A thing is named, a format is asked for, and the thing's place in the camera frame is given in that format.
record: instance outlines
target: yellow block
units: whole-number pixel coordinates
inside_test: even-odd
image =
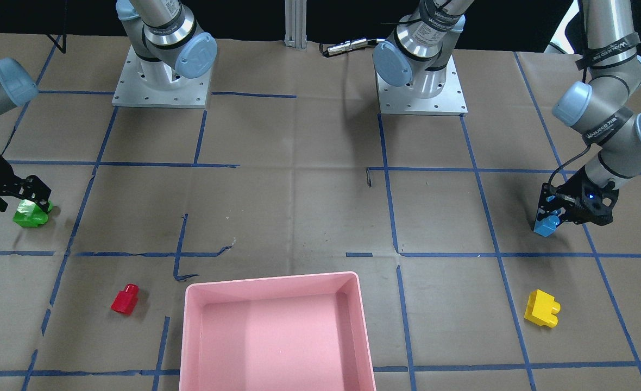
[[[524,318],[538,326],[548,326],[550,329],[557,326],[557,314],[561,307],[553,295],[536,289],[529,296],[529,306],[526,308]]]

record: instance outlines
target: aluminum mounting plate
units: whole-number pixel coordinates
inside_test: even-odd
[[[209,96],[212,69],[196,79],[186,79],[177,89],[155,89],[145,83],[139,72],[139,58],[130,47],[120,80],[112,97],[114,106],[204,109]]]
[[[407,87],[395,87],[376,74],[381,114],[412,114],[417,116],[460,116],[468,113],[468,105],[455,70],[453,57],[447,64],[447,80],[441,93],[433,98],[411,96]]]

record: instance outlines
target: pink tray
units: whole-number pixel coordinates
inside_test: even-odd
[[[353,272],[193,284],[180,391],[375,391]]]

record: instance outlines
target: red lego block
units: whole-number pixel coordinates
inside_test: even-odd
[[[139,291],[140,288],[135,284],[125,285],[124,291],[117,292],[117,296],[114,302],[112,302],[110,309],[121,314],[132,314],[132,310],[134,310],[135,305],[137,305],[137,293],[139,293]]]

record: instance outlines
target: green lego block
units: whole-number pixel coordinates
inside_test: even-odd
[[[53,209],[53,203],[48,201],[48,212]],[[38,205],[22,200],[18,203],[16,213],[14,213],[14,222],[22,227],[37,227],[48,222],[48,214],[41,210]]]

